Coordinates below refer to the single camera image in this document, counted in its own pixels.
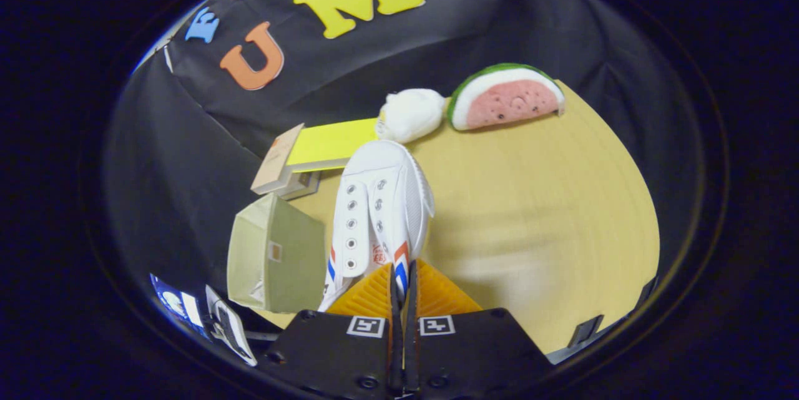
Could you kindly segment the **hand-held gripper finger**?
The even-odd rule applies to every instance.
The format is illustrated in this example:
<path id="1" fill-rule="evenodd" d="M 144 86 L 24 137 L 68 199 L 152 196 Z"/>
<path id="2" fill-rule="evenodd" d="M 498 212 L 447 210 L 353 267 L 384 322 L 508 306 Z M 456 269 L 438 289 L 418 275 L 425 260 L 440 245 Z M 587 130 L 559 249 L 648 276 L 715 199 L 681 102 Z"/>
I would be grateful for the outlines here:
<path id="1" fill-rule="evenodd" d="M 416 399 L 522 398 L 554 369 L 507 309 L 483 309 L 423 260 L 407 300 L 403 369 Z"/>
<path id="2" fill-rule="evenodd" d="M 303 399 L 388 399 L 402 389 L 400 309 L 388 263 L 328 311 L 301 311 L 258 358 L 274 386 Z"/>

